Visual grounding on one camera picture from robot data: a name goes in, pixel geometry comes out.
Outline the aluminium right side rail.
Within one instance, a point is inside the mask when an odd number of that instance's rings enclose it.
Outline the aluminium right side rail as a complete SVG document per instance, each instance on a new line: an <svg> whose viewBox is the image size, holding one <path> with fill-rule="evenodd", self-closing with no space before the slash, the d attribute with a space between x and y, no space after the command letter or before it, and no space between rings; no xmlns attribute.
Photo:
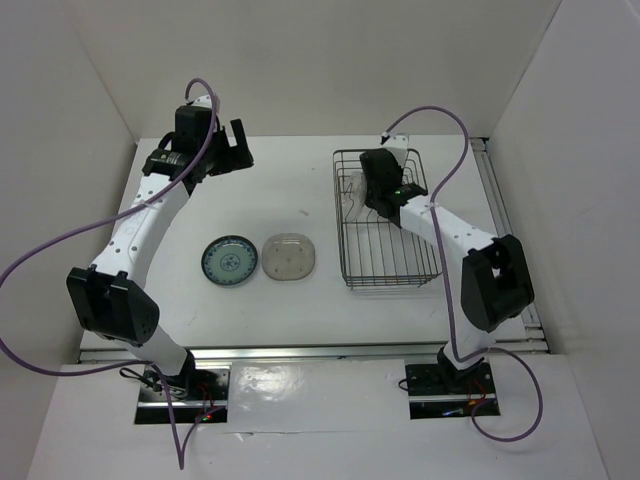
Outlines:
<svg viewBox="0 0 640 480"><path fill-rule="evenodd" d="M506 205L489 156L488 139L472 138L471 147L497 233L500 236L512 234L511 222ZM548 343L536 306L534 304L527 306L523 310L521 318L526 342L532 345L541 344L541 349L548 352Z"/></svg>

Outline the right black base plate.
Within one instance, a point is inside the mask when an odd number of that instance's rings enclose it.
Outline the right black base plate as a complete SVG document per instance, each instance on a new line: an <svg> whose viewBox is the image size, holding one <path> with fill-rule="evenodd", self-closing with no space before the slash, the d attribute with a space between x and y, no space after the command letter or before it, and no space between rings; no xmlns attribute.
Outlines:
<svg viewBox="0 0 640 480"><path fill-rule="evenodd" d="M407 364L398 387L408 395L409 413L416 419L449 419L476 415L499 416L500 407L488 362L469 375L447 383L435 363Z"/></svg>

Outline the aluminium rail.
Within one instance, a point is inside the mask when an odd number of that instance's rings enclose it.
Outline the aluminium rail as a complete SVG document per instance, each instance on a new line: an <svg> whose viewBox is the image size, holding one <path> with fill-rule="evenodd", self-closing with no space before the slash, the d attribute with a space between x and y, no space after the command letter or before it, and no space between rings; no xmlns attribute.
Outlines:
<svg viewBox="0 0 640 480"><path fill-rule="evenodd" d="M540 329L525 340L498 342L498 347L514 353L547 354L550 349ZM440 343L382 343L359 345L311 345L311 346L250 346L250 347L187 347L197 360L313 360L313 359L364 359L383 357L414 357L436 355L443 345ZM81 349L80 364L123 362L133 359L124 349Z"/></svg>
<svg viewBox="0 0 640 480"><path fill-rule="evenodd" d="M500 236L512 234L511 222L506 205L489 156L488 139L472 138L471 147L497 233ZM548 352L548 343L536 306L534 304L527 306L523 310L521 318L526 342L532 345L541 344L541 349Z"/></svg>

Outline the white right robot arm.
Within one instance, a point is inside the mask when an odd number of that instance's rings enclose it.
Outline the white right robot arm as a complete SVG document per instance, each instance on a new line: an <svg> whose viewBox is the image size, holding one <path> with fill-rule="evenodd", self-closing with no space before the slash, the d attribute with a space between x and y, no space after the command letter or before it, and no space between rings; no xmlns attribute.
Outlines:
<svg viewBox="0 0 640 480"><path fill-rule="evenodd" d="M521 242L511 234L485 232L442 207L438 189L429 193L405 183L403 152L377 148L360 155L366 205L437 248L450 339L438 354L436 379L444 390L457 392L495 343L495 331L533 303L535 293Z"/></svg>

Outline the smoky grey glass plate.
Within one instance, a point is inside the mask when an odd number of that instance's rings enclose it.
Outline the smoky grey glass plate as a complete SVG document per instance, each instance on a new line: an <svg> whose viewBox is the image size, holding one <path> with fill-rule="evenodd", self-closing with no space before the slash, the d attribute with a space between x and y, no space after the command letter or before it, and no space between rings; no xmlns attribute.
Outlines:
<svg viewBox="0 0 640 480"><path fill-rule="evenodd" d="M312 273L315 263L315 246L300 233L276 234L262 247L262 269L275 281L302 280Z"/></svg>

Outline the blue floral ceramic plate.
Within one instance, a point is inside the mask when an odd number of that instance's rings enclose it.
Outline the blue floral ceramic plate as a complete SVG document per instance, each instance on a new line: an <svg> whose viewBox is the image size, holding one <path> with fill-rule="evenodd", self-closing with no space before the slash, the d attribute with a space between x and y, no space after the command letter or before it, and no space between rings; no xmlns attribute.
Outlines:
<svg viewBox="0 0 640 480"><path fill-rule="evenodd" d="M258 265L255 245L239 235L222 236L211 242L201 255L204 276L213 284L237 286L251 277Z"/></svg>

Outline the clear textured glass plate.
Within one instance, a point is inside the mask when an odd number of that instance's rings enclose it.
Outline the clear textured glass plate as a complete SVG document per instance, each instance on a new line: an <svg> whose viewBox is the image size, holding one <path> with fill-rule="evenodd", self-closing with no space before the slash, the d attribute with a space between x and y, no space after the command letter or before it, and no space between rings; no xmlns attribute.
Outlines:
<svg viewBox="0 0 640 480"><path fill-rule="evenodd" d="M346 223L356 222L365 206L367 193L366 178L362 171L353 171L343 183L341 207Z"/></svg>

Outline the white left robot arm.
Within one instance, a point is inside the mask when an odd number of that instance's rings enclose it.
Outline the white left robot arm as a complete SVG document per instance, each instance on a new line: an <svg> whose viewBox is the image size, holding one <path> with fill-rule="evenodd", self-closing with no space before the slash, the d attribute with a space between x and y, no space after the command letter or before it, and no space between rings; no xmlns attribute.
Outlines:
<svg viewBox="0 0 640 480"><path fill-rule="evenodd" d="M81 327L127 349L163 373L176 399L196 390L193 354L160 327L160 309L144 287L152 260L173 219L208 176L252 166L243 124L220 126L218 106L202 96L175 112L175 128L146 159L133 214L122 219L90 266L66 279Z"/></svg>

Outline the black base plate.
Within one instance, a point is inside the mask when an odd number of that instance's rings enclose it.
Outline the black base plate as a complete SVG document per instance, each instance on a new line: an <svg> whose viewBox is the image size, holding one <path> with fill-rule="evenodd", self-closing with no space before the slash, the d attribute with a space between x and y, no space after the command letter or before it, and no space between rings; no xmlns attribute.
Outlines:
<svg viewBox="0 0 640 480"><path fill-rule="evenodd" d="M170 387L175 423L192 424L204 415L202 423L226 423L228 416L229 367L198 371L195 385L188 391ZM134 423L165 425L170 423L167 396L157 373L146 368L142 374L130 374L140 380Z"/></svg>
<svg viewBox="0 0 640 480"><path fill-rule="evenodd" d="M469 375L447 383L435 363L407 364L398 387L408 395L409 413L416 419L449 419L476 415L499 416L500 407L488 362Z"/></svg>

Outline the aluminium front rail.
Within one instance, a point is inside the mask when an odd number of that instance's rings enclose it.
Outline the aluminium front rail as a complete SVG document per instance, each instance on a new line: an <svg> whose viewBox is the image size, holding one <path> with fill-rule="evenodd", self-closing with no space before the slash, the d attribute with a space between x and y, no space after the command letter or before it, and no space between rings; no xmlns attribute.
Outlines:
<svg viewBox="0 0 640 480"><path fill-rule="evenodd" d="M525 340L498 342L498 347L514 353L547 354L550 349L540 329ZM364 359L383 357L414 357L436 355L443 345L440 343L382 343L359 345L311 345L311 346L250 346L250 347L187 347L197 360L313 360L313 359ZM80 364L123 362L133 359L124 349L81 349Z"/></svg>

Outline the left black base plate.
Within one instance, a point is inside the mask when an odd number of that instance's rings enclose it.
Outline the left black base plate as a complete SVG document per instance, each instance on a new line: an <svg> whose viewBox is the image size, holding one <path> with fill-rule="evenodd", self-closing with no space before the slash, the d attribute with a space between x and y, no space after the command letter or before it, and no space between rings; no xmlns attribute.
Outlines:
<svg viewBox="0 0 640 480"><path fill-rule="evenodd" d="M226 423L228 416L229 367L198 371L195 385L188 391L170 387L175 423L192 424L204 415L202 423ZM170 423L167 396L157 373L146 368L142 374L130 374L140 380L134 423L165 425Z"/></svg>

